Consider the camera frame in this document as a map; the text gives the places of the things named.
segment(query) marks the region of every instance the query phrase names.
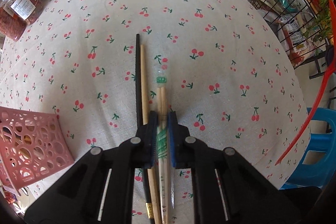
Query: pink basket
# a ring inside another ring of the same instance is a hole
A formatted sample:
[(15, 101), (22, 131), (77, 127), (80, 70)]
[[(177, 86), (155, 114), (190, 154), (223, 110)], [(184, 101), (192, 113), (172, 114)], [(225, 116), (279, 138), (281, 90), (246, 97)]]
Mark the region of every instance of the pink basket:
[(0, 179), (14, 194), (72, 165), (55, 114), (0, 107)]

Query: gold band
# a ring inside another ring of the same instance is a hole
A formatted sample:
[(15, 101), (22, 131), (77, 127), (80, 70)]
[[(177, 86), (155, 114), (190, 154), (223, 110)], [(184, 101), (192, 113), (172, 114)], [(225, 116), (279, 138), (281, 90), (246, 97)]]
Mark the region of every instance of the gold band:
[(152, 203), (146, 203), (146, 208), (147, 208), (148, 218), (154, 218), (153, 204)]

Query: cherry print tablecloth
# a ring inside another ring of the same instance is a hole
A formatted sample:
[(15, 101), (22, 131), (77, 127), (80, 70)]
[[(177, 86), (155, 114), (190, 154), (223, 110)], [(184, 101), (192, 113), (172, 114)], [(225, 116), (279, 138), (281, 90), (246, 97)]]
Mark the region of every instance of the cherry print tablecloth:
[[(55, 112), (78, 160), (135, 135), (135, 35), (152, 81), (167, 69), (169, 108), (209, 146), (236, 148), (279, 188), (309, 142), (307, 130), (275, 161), (303, 124), (303, 95), (288, 57), (247, 0), (43, 0), (45, 10), (19, 42), (5, 41), (2, 106)], [(39, 196), (63, 172), (31, 185)], [(133, 220), (147, 223), (136, 170)], [(175, 173), (175, 223), (190, 223), (188, 170)]]

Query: red plastic utensil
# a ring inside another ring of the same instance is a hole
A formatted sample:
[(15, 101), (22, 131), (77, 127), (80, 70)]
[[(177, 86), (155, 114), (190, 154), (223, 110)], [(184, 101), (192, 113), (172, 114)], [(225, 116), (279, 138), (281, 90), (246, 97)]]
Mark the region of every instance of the red plastic utensil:
[[(332, 30), (333, 30), (333, 35), (335, 37), (336, 35), (336, 7), (335, 4), (332, 0), (329, 0), (329, 8), (330, 8), (330, 15), (331, 15), (331, 24), (332, 24)], [(326, 89), (329, 77), (336, 71), (336, 46), (334, 45), (334, 58), (333, 61), (331, 62), (331, 64), (329, 65), (329, 67), (326, 69), (324, 76), (323, 76), (323, 80), (322, 80), (322, 84), (319, 90), (319, 93), (317, 94), (317, 97), (315, 99), (315, 102), (311, 108), (311, 111), (309, 112), (309, 115), (307, 117), (307, 119), (305, 120), (304, 124), (301, 126), (299, 133), (295, 136), (294, 140), (290, 143), (289, 147), (286, 149), (285, 152), (283, 152), (283, 154), (281, 155), (281, 157), (277, 160), (277, 162), (275, 163), (275, 165), (281, 163), (281, 161), (283, 160), (283, 158), (288, 154), (288, 152), (293, 148), (293, 146), (296, 144), (296, 142), (298, 141), (298, 139), (301, 137), (301, 135), (303, 134), (303, 132), (305, 131), (305, 129), (307, 128), (310, 120), (313, 118), (316, 109), (321, 101), (322, 95), (324, 93), (324, 90)]]

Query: blue plastic chair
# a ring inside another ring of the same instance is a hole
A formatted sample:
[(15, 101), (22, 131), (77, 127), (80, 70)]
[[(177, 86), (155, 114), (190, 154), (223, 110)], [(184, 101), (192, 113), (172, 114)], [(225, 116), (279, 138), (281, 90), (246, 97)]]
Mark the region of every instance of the blue plastic chair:
[[(325, 121), (330, 124), (331, 133), (311, 134), (310, 142), (297, 168), (283, 185), (282, 189), (316, 186), (322, 187), (328, 184), (336, 170), (336, 110), (317, 108), (312, 120)], [(313, 165), (303, 164), (308, 151), (324, 152), (320, 161)]]

